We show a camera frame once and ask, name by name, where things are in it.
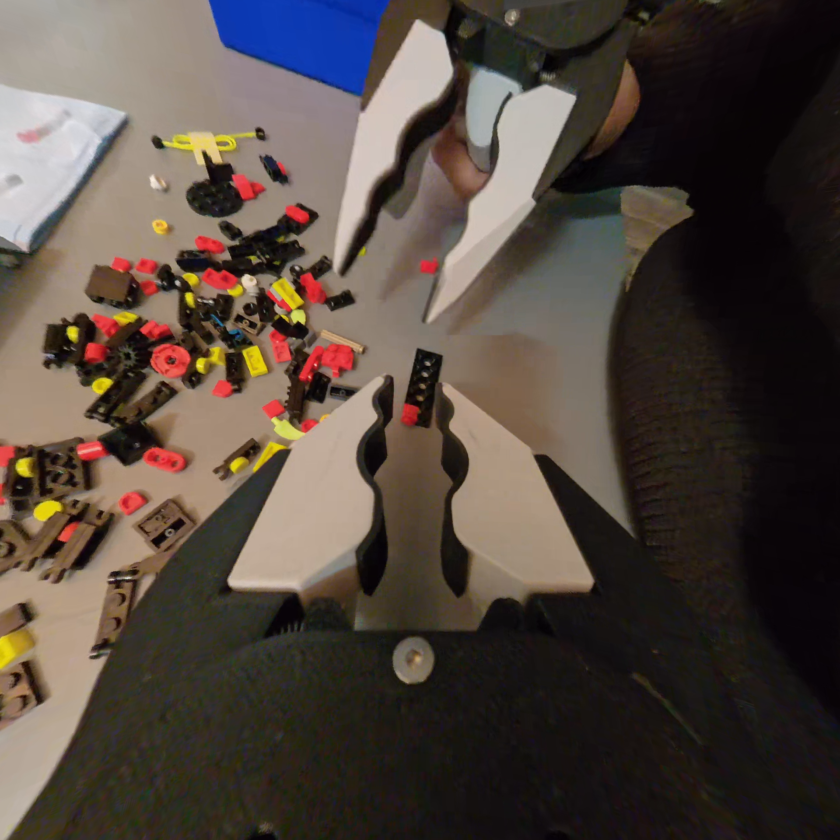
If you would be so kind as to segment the person's right hand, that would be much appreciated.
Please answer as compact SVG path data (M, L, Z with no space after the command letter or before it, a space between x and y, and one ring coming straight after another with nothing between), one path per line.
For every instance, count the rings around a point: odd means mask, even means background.
M449 123L437 136L432 157L455 193L465 202L487 183L489 173L472 161L463 126L458 121Z

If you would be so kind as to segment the blue plastic storage bin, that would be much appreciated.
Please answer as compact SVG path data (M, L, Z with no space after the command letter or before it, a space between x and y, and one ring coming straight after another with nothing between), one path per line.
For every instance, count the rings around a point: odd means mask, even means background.
M360 96L387 1L211 1L223 45Z

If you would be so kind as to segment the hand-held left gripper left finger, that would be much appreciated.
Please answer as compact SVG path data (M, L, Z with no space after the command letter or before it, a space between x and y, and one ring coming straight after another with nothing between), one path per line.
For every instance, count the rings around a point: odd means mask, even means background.
M388 546L375 473L387 457L394 382L379 375L304 434L227 583L241 592L373 594Z

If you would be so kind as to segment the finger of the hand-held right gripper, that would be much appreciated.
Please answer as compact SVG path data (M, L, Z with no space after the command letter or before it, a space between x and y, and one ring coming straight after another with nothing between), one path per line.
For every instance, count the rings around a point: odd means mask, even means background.
M536 205L534 194L576 96L541 85L506 101L494 138L497 158L468 206L463 232L447 252L423 315L434 322L455 305Z
M384 18L356 125L333 247L347 274L379 217L413 203L434 136L458 99L446 18Z

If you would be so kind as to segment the pile of lego pieces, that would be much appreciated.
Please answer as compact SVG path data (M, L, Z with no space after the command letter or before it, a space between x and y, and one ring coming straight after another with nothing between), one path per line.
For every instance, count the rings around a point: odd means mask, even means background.
M193 216L213 191L172 152L130 165L122 144L98 200L2 292L2 730L56 749L77 725L142 586L197 528L206 496L300 437L328 376L305 362L329 259L318 214L268 187L262 224Z

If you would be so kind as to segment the open lego instruction booklet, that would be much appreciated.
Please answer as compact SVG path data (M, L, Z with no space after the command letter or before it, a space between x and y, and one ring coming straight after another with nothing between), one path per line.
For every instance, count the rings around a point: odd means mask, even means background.
M47 239L128 122L115 108L1 86L1 244Z

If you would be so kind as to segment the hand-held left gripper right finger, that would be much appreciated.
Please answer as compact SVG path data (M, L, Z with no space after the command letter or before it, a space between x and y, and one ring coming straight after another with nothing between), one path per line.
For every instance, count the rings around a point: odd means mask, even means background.
M588 593L594 577L535 454L452 385L436 391L444 499L440 557L456 597Z

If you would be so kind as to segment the person's right forearm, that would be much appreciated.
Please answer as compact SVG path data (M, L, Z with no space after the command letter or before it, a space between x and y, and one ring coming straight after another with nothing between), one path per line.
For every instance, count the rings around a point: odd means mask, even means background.
M837 1L668 2L628 51L633 118L553 188L674 187L694 206L729 180L760 188L838 58L838 36Z

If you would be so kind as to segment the long black lego plate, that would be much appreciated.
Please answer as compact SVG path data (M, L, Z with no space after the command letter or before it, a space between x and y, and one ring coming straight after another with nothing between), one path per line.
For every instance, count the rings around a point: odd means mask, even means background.
M436 386L443 363L444 357L440 353L424 349L415 351L404 403L420 407L421 425L419 427L429 428L432 423Z

